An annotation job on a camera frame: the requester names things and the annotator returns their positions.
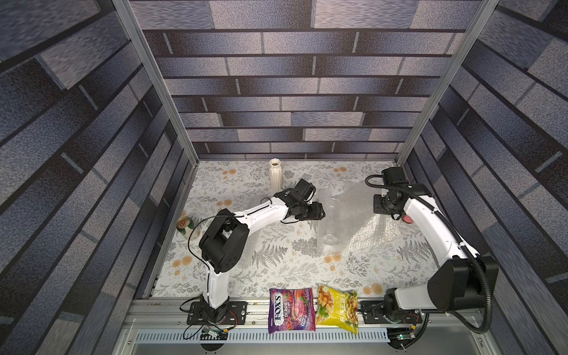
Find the white ribbed vase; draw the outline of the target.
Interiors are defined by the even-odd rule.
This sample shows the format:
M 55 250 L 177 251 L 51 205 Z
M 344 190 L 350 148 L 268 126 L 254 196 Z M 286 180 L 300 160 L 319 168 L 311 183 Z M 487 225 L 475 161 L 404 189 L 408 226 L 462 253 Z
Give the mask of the white ribbed vase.
M 281 160 L 272 158 L 269 161 L 269 183 L 272 191 L 279 192 L 283 186 L 283 171 Z

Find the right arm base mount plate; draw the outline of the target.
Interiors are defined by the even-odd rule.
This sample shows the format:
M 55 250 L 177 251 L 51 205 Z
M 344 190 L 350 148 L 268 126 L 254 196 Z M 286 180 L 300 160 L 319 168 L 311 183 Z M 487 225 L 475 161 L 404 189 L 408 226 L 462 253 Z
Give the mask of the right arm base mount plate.
M 386 309 L 382 300 L 360 301 L 358 310 L 365 325 L 418 325 L 423 323 L 420 312 Z

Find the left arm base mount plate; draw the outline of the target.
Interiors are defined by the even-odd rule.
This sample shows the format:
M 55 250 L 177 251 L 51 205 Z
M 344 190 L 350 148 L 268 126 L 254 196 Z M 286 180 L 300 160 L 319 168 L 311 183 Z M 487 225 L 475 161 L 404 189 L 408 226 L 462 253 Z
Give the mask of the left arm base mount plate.
M 244 325 L 248 303 L 246 301 L 227 301 L 220 308 L 211 308 L 206 301 L 190 304 L 187 313 L 187 325 Z

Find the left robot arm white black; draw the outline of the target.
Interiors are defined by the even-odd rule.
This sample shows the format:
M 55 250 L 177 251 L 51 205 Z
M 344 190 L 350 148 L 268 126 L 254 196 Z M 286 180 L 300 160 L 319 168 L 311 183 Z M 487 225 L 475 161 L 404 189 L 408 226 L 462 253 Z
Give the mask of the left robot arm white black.
M 304 179 L 296 186 L 275 193 L 258 206 L 241 212 L 221 210 L 199 242 L 207 267 L 206 289 L 202 301 L 214 312 L 229 302 L 229 271 L 239 262 L 248 237 L 273 223 L 294 224 L 322 220 L 325 211 L 314 200 L 317 188 Z

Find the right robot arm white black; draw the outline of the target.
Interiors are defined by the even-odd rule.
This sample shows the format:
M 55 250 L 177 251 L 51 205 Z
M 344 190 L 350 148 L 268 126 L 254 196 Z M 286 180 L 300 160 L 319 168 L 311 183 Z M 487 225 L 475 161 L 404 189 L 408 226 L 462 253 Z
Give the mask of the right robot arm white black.
M 403 311 L 456 312 L 486 309 L 491 304 L 498 275 L 492 257 L 483 257 L 457 232 L 437 206 L 425 185 L 412 184 L 402 167 L 390 167 L 378 174 L 385 190 L 374 195 L 374 213 L 394 220 L 408 216 L 425 237 L 438 270 L 421 285 L 392 288 L 385 294 L 385 307 L 394 314 Z

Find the bubble wrap roll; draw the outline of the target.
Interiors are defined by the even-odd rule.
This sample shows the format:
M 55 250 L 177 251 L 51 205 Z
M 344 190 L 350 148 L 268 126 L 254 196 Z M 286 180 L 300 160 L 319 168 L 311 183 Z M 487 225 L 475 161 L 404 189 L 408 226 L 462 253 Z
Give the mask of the bubble wrap roll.
M 342 182 L 328 189 L 339 195 L 342 244 L 340 250 L 329 254 L 321 254 L 317 250 L 319 255 L 331 257 L 383 247 L 397 238 L 403 238 L 408 231 L 407 224 L 393 220 L 390 215 L 374 213 L 374 195 L 380 192 L 364 183 Z

